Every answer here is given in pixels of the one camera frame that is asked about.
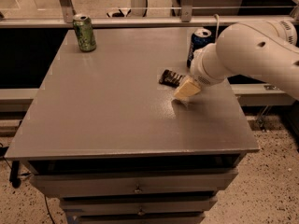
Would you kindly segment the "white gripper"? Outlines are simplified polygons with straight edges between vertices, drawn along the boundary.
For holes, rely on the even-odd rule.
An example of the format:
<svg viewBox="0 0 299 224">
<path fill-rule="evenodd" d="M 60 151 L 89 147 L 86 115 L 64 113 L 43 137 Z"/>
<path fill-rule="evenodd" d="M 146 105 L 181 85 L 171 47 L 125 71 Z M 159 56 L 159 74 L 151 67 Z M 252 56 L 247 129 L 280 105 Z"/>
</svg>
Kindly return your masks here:
<svg viewBox="0 0 299 224">
<path fill-rule="evenodd" d="M 215 49 L 198 49 L 193 54 L 190 72 L 201 86 L 212 86 L 225 80 L 225 67 Z M 190 76 L 181 80 L 174 91 L 178 100 L 187 100 L 201 91 L 199 84 Z"/>
</svg>

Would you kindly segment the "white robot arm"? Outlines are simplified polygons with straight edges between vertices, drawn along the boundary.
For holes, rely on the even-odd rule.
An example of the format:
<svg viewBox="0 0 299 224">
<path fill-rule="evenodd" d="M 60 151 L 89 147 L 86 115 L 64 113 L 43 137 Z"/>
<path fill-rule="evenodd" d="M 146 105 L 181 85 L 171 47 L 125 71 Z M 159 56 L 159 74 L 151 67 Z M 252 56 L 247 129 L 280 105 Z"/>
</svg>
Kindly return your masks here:
<svg viewBox="0 0 299 224">
<path fill-rule="evenodd" d="M 214 43 L 193 54 L 190 73 L 175 89 L 174 97 L 186 100 L 207 86 L 242 75 L 278 87 L 299 99 L 299 48 L 297 32 L 288 21 L 235 23 Z"/>
</svg>

